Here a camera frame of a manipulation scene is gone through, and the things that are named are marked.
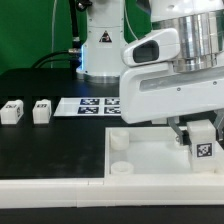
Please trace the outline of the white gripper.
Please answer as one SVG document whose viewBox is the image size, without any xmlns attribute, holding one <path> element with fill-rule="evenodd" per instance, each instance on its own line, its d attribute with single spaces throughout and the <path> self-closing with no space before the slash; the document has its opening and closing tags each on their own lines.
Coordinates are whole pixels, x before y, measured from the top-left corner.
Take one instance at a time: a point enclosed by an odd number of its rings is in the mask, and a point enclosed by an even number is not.
<svg viewBox="0 0 224 224">
<path fill-rule="evenodd" d="M 152 31 L 125 46 L 119 97 L 124 121 L 168 118 L 179 144 L 186 146 L 191 144 L 189 133 L 174 117 L 224 108 L 224 58 L 219 55 L 212 68 L 180 73 L 173 68 L 180 50 L 174 28 Z"/>
</svg>

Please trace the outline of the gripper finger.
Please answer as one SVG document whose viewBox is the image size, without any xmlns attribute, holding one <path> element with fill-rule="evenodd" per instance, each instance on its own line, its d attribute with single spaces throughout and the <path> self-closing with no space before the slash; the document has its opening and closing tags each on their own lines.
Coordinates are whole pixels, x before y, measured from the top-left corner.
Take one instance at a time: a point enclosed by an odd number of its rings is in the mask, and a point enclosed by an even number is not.
<svg viewBox="0 0 224 224">
<path fill-rule="evenodd" d="M 223 140 L 223 129 L 224 129 L 224 109 L 220 109 L 217 111 L 216 120 L 214 122 L 214 126 L 217 130 L 217 140 Z"/>
</svg>

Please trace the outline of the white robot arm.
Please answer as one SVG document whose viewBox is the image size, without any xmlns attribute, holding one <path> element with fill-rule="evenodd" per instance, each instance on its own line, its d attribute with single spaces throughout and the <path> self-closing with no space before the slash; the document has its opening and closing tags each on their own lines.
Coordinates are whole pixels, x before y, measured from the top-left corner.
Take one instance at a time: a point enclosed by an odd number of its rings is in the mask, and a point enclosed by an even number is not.
<svg viewBox="0 0 224 224">
<path fill-rule="evenodd" d="M 92 82 L 117 80 L 128 123 L 214 110 L 224 138 L 224 0 L 136 0 L 151 31 L 128 43 L 118 9 L 124 0 L 81 0 L 88 37 L 77 72 Z"/>
</svg>

